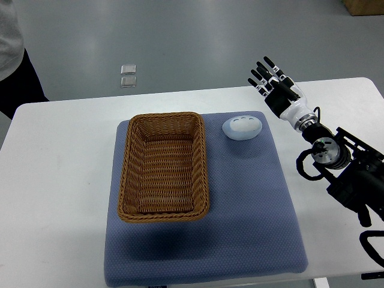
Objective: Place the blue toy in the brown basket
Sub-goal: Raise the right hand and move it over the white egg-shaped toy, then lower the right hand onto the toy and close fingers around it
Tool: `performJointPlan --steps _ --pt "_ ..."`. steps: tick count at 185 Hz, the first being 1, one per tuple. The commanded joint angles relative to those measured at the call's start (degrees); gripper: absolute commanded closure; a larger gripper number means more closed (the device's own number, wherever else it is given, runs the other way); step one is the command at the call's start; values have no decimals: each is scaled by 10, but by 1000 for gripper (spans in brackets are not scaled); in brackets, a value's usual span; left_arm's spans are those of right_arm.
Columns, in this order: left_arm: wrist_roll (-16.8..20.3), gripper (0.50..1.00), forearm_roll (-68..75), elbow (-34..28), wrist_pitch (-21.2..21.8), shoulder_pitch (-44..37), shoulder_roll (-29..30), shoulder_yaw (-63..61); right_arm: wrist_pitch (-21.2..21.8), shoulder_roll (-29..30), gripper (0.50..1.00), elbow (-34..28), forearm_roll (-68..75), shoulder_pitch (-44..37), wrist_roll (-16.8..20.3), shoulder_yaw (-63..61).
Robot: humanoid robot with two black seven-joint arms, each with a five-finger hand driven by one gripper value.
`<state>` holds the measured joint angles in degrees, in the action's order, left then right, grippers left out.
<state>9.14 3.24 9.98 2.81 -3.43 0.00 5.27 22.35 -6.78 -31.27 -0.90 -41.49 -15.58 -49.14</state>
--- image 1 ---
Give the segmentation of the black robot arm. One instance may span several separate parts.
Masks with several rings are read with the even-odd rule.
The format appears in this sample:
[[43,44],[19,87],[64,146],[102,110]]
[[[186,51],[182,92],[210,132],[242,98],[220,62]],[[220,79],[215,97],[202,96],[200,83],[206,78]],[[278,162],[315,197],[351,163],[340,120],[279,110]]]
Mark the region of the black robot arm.
[[340,127],[333,134],[321,124],[320,108],[308,108],[298,85],[267,56],[263,60],[251,70],[254,77],[248,82],[276,117],[289,122],[311,144],[296,159],[298,173],[309,181],[325,178],[329,182],[328,194],[357,214],[366,228],[359,241],[368,256],[382,266],[383,257],[369,240],[383,237],[383,231],[369,229],[369,210],[383,217],[383,154]]

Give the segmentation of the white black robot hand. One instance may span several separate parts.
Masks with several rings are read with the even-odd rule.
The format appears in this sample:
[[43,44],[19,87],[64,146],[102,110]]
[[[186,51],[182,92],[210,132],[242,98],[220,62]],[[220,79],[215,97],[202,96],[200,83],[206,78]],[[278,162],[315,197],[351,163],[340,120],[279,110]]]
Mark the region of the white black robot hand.
[[263,60],[269,65],[278,78],[276,78],[260,61],[256,62],[256,70],[251,73],[262,85],[257,84],[252,78],[247,81],[260,95],[265,97],[265,103],[275,116],[288,121],[293,128],[302,128],[309,120],[309,108],[307,98],[299,86],[267,56]]

